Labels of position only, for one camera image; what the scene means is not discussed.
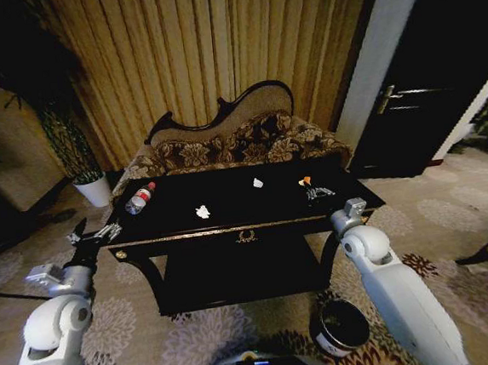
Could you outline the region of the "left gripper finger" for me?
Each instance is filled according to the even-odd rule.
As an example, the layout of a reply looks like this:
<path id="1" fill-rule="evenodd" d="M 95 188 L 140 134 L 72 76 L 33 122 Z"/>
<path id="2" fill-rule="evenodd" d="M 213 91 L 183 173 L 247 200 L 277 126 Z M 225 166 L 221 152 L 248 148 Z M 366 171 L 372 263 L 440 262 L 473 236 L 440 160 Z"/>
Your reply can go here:
<path id="1" fill-rule="evenodd" d="M 74 230 L 66 236 L 71 245 L 77 245 L 83 239 L 83 232 L 87 224 L 87 219 L 83 218 L 74 227 Z"/>
<path id="2" fill-rule="evenodd" d="M 89 236 L 84 238 L 85 242 L 94 242 L 97 244 L 101 243 L 110 243 L 113 239 L 115 239 L 120 232 L 122 231 L 122 227 L 118 223 L 112 223 L 109 225 L 105 225 L 99 231 L 90 234 Z"/>

